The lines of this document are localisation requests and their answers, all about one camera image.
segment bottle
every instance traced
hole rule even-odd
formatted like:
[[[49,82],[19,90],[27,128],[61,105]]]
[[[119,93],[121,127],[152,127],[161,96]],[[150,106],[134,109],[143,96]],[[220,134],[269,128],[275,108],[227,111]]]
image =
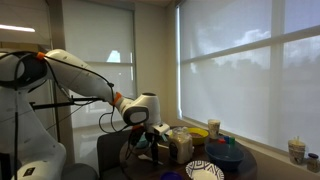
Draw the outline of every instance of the bottle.
[[[307,160],[307,169],[315,173],[319,172],[320,171],[320,166],[318,161],[319,156],[313,153],[309,153],[308,156],[309,158]]]
[[[177,127],[169,136],[170,158],[178,164],[191,160],[193,154],[192,137],[186,127]]]

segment cup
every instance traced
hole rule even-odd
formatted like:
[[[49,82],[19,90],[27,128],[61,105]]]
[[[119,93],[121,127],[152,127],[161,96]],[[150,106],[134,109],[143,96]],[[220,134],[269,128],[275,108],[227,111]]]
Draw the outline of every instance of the cup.
[[[219,138],[220,121],[217,119],[208,120],[209,137],[211,139]]]
[[[289,149],[289,158],[290,161],[294,164],[302,164],[304,160],[306,145],[299,140],[289,140],[288,149]]]

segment window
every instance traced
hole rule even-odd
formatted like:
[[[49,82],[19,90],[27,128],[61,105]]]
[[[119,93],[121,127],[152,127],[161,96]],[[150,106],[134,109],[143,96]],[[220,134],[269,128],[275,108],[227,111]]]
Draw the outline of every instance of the window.
[[[180,118],[287,151],[320,153],[320,1],[184,1],[177,9]]]
[[[63,1],[66,49],[86,61],[97,73],[114,84],[114,91],[136,98],[133,40],[133,11],[90,1]],[[75,161],[86,163],[98,172],[96,141],[101,134],[101,115],[112,111],[107,102],[72,106],[72,128]],[[110,115],[101,119],[105,131],[114,132]],[[113,123],[116,130],[124,127],[117,110]]]

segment table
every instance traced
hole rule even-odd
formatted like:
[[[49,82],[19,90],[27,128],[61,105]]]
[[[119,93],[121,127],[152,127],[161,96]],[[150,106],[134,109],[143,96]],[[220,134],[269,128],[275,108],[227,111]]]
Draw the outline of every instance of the table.
[[[161,145],[168,146],[168,142],[160,142]],[[175,171],[179,173],[185,180],[189,180],[189,176],[186,173],[185,167],[188,163],[178,164],[175,161],[169,158],[169,149],[163,148],[159,146],[159,161],[163,163],[163,165],[154,166],[151,161],[141,160],[135,154],[131,154],[131,156],[126,160],[126,150],[128,144],[125,143],[120,152],[120,162],[121,168],[123,172],[127,175],[129,179],[132,180],[159,180],[161,175],[168,171]],[[236,142],[236,146],[241,148],[245,153],[245,159],[241,162],[238,167],[238,171],[236,172],[224,172],[225,180],[254,180],[257,179],[257,163],[251,152]],[[205,150],[204,145],[194,146],[194,153],[192,157],[193,160],[205,160],[209,161]]]

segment blue patterned plate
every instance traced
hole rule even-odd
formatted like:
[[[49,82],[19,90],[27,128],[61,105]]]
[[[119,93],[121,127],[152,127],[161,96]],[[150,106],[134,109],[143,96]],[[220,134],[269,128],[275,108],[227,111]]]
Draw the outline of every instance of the blue patterned plate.
[[[186,166],[186,171],[191,179],[224,180],[224,174],[221,169],[207,161],[192,161]]]

